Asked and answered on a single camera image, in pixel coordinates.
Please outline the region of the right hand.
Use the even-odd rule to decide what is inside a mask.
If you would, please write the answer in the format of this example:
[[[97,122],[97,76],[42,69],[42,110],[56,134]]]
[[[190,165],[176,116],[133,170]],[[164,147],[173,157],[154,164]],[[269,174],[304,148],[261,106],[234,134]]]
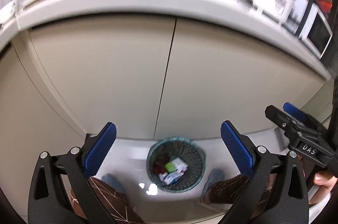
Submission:
[[[321,202],[334,188],[337,178],[329,171],[317,172],[313,177],[313,183],[319,186],[319,189],[309,201],[309,206]]]

